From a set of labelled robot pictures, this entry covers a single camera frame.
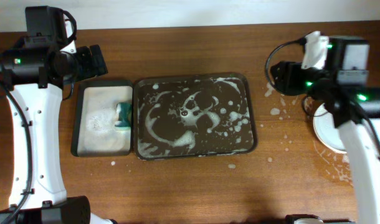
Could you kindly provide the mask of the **pale blue plate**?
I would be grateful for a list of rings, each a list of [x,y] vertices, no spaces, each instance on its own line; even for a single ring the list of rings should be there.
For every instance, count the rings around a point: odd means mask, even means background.
[[[313,129],[317,138],[327,148],[335,153],[346,154],[339,131],[334,126],[333,115],[325,109],[324,104],[321,104],[315,110]]]

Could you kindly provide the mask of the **yellow green sponge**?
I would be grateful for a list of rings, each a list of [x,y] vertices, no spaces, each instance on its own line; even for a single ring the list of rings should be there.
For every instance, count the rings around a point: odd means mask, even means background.
[[[115,121],[115,128],[120,131],[131,129],[132,105],[127,102],[118,103],[116,112],[118,119]]]

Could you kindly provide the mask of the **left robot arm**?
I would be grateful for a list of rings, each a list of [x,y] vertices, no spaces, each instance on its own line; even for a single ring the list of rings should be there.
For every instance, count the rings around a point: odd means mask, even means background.
[[[63,9],[25,9],[27,34],[0,54],[0,87],[9,102],[14,171],[0,223],[104,223],[85,196],[68,197],[59,154],[65,85],[107,73],[98,45],[76,47],[77,23]]]

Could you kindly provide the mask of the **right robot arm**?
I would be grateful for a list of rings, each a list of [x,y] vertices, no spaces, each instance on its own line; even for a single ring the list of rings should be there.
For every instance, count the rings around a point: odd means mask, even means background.
[[[266,79],[283,95],[323,102],[349,158],[358,223],[380,223],[380,87],[366,85],[369,42],[314,31],[287,44],[303,47],[302,62],[271,65],[281,44],[268,56]]]

